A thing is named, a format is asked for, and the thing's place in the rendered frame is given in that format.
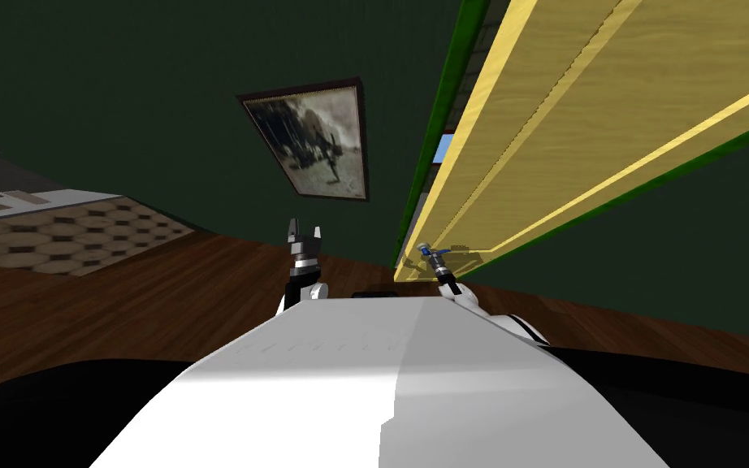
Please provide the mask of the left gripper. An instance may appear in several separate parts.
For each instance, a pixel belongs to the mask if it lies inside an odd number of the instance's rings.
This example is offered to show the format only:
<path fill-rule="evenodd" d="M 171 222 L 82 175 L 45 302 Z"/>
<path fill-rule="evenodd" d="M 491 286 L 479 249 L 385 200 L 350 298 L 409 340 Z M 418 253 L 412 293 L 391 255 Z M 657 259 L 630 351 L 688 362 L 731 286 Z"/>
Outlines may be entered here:
<path fill-rule="evenodd" d="M 316 258 L 321 249 L 322 235 L 319 226 L 314 228 L 312 239 L 298 239 L 299 222 L 294 218 L 290 221 L 288 227 L 288 244 L 290 253 L 296 261 L 305 261 Z"/>

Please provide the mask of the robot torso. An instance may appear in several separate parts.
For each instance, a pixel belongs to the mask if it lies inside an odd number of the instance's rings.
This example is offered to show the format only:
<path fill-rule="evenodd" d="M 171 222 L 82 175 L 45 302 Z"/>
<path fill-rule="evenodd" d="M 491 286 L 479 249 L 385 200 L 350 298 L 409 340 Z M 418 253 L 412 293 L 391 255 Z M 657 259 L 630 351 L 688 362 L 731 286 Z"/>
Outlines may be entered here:
<path fill-rule="evenodd" d="M 669 468 L 585 379 L 442 297 L 303 301 L 182 371 L 90 468 Z"/>

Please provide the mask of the yellow wooden door leaf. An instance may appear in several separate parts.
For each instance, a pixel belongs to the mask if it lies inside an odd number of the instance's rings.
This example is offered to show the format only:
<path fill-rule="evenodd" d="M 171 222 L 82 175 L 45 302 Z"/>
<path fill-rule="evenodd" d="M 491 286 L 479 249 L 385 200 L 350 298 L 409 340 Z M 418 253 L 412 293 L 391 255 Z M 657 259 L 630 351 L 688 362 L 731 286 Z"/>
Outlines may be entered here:
<path fill-rule="evenodd" d="M 394 277 L 472 271 L 749 132 L 749 0 L 511 0 Z"/>

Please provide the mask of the dark framed wall picture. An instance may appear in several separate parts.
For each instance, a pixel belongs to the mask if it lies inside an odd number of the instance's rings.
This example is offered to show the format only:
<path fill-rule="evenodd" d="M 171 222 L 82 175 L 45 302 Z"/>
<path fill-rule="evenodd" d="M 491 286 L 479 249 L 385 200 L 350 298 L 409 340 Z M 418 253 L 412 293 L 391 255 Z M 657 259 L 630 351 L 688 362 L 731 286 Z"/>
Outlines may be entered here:
<path fill-rule="evenodd" d="M 370 200 L 360 77 L 245 93 L 237 100 L 297 195 Z"/>

